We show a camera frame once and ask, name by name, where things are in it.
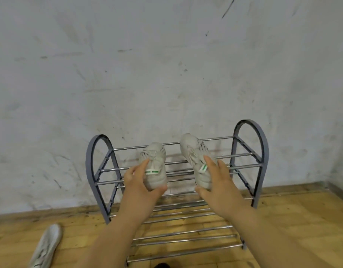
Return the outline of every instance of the person's left arm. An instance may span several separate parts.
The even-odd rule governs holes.
[[[76,268],[122,268],[139,226],[151,215],[155,203],[166,191],[162,186],[148,192],[143,184],[149,159],[124,174],[125,190],[117,216],[101,232]]]

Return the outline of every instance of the person's left hand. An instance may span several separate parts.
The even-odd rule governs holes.
[[[124,174],[125,190],[118,214],[138,225],[149,218],[155,203],[167,189],[167,185],[164,185],[151,192],[147,190],[143,178],[148,162],[149,159],[146,159],[140,165],[132,166]]]

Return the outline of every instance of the shoe tag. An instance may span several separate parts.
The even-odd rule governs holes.
[[[203,164],[198,172],[200,174],[204,174],[207,169],[208,169],[208,166],[206,164]]]
[[[156,169],[146,169],[145,170],[145,174],[147,174],[147,175],[157,175],[157,174],[159,174],[159,170],[156,170]]]

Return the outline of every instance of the forearm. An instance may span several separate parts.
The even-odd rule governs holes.
[[[76,268],[122,268],[139,224],[117,215],[98,236]]]
[[[228,218],[247,246],[264,268],[317,267],[330,268],[312,252],[281,233],[250,206],[242,208],[235,216]]]

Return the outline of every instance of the rack shelf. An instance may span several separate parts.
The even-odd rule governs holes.
[[[246,144],[240,137],[239,137],[239,131],[240,128],[244,125],[248,124],[251,126],[254,131],[257,133],[260,146],[261,146],[261,155],[257,154],[248,144]],[[224,136],[224,137],[217,137],[217,138],[207,138],[202,139],[203,141],[213,141],[213,140],[220,140],[220,139],[232,139],[232,151],[230,155],[225,156],[218,156],[215,157],[216,159],[227,159],[230,158],[230,163],[227,164],[227,166],[230,169],[230,174],[233,174],[234,176],[238,176],[245,187],[248,189],[251,197],[246,199],[251,199],[251,206],[254,208],[257,208],[258,200],[261,194],[262,184],[265,177],[267,164],[268,164],[268,158],[269,158],[269,150],[268,150],[268,143],[266,136],[261,129],[261,127],[253,120],[241,120],[237,123],[234,134],[232,136]],[[108,152],[103,159],[102,163],[98,167],[97,171],[95,172],[93,169],[93,153],[96,147],[96,144],[99,140],[103,140],[105,144],[108,147]],[[172,143],[164,143],[164,146],[168,145],[178,145],[179,142],[172,142]],[[236,154],[236,148],[237,144],[240,144],[243,146],[247,153],[240,153]],[[97,204],[101,210],[101,213],[103,215],[104,220],[106,221],[106,224],[108,224],[113,217],[115,217],[115,213],[111,213],[111,207],[114,203],[117,190],[120,189],[122,193],[124,193],[124,177],[121,174],[121,171],[126,170],[129,168],[127,167],[119,167],[117,158],[115,156],[116,151],[121,150],[132,150],[132,149],[141,149],[147,147],[144,146],[131,146],[126,148],[113,148],[111,141],[106,135],[100,134],[94,136],[91,141],[89,142],[87,153],[86,153],[86,174],[87,179],[89,182],[89,185],[92,189],[93,195],[96,198]],[[256,164],[249,164],[249,165],[235,165],[235,158],[236,157],[243,157],[243,156],[252,156],[256,160]],[[113,163],[114,168],[105,168],[107,162],[111,160]],[[183,164],[187,163],[186,160],[176,161],[176,162],[166,162],[165,165],[175,165],[175,164]],[[258,174],[257,179],[254,188],[247,182],[245,177],[242,175],[240,169],[246,169],[246,168],[258,168]],[[112,172],[114,171],[116,173],[117,179],[116,180],[108,180],[108,181],[100,181],[101,174],[104,172]],[[184,168],[180,170],[168,170],[166,171],[168,183],[176,182],[176,181],[184,181],[184,180],[192,180],[193,177],[193,169],[191,167]],[[112,194],[110,197],[110,200],[108,203],[105,203],[103,200],[101,191],[99,189],[99,186],[107,185],[107,184],[115,184]],[[169,198],[169,197],[175,197],[175,196],[184,196],[187,194],[193,194],[195,191],[186,191],[182,193],[170,193],[170,194],[164,194],[162,196],[163,199]],[[162,211],[169,211],[169,210],[179,210],[184,208],[196,208],[191,210],[183,210],[183,211],[177,211],[177,212],[169,212],[169,213],[158,213],[158,214],[152,214],[150,219],[143,224],[153,224],[153,223],[159,223],[159,222],[166,222],[166,221],[175,221],[175,220],[181,220],[186,218],[196,218],[196,217],[202,217],[202,216],[213,216],[214,212],[211,211],[209,207],[207,206],[204,200],[195,200],[195,201],[189,201],[189,202],[178,202],[178,203],[170,203],[170,204],[161,204],[156,205],[153,212],[162,212]],[[159,239],[159,238],[166,238],[166,237],[173,237],[177,235],[182,234],[189,234],[189,233],[200,233],[200,232],[207,232],[212,230],[218,230],[218,229],[230,229],[233,228],[232,225],[224,225],[224,226],[217,226],[212,228],[203,228],[203,229],[196,229],[196,230],[189,230],[189,231],[181,231],[181,232],[171,232],[168,233],[167,229],[165,230],[164,234],[159,235],[153,235],[153,236],[146,236],[141,238],[135,238],[133,239],[133,247],[141,247],[141,246],[148,246],[148,245],[155,245],[155,244],[166,244],[166,243],[183,243],[183,242],[189,242],[189,241],[197,241],[197,240],[214,240],[214,239],[225,239],[225,238],[235,238],[237,237],[237,234],[228,234],[228,235],[214,235],[214,236],[202,236],[202,237],[196,237],[196,238],[187,238],[187,239],[174,239],[174,240],[153,240],[152,242],[144,242],[144,240],[147,239]],[[194,253],[200,253],[200,252],[207,252],[207,251],[214,251],[218,249],[224,249],[224,248],[232,248],[232,247],[242,247],[246,248],[245,241],[241,239],[241,243],[230,243],[230,244],[222,244],[215,247],[204,247],[204,248],[198,248],[198,249],[192,249],[192,250],[184,250],[184,251],[178,251],[178,252],[166,252],[162,255],[154,255],[154,256],[147,256],[147,257],[141,257],[141,258],[128,258],[127,263],[135,262],[135,261],[146,261],[146,260],[152,260],[152,259],[158,259],[158,258],[166,258],[166,257],[176,257],[176,256],[182,256],[187,254],[194,254]]]

